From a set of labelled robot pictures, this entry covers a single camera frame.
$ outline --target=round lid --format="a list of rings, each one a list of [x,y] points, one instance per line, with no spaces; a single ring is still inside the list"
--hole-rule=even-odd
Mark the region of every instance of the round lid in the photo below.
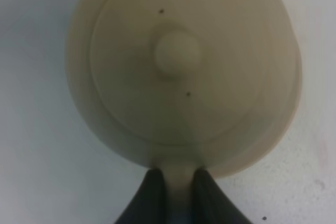
[[[95,13],[87,11],[93,1]],[[128,144],[113,148],[138,163],[217,164],[274,143],[300,93],[281,0],[82,0],[68,45],[84,117],[108,142],[125,136]]]

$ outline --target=white wall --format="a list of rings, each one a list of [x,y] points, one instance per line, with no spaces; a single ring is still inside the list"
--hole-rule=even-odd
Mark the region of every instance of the white wall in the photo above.
[[[71,100],[64,45],[76,2],[0,0],[1,224],[112,223],[144,175]],[[266,158],[218,182],[254,223],[334,224],[336,1],[284,2],[304,66],[298,115]]]

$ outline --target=cream kettle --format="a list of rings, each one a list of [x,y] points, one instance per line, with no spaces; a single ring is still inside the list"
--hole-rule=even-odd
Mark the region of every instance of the cream kettle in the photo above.
[[[172,198],[200,167],[225,176],[266,155],[302,86],[281,0],[80,0],[66,57],[88,126],[162,170]]]

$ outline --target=kettle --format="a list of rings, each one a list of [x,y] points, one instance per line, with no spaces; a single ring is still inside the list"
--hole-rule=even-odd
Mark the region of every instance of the kettle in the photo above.
[[[265,156],[302,86],[281,0],[80,0],[66,62],[92,131],[160,169],[169,197],[183,202],[199,168],[222,177]]]

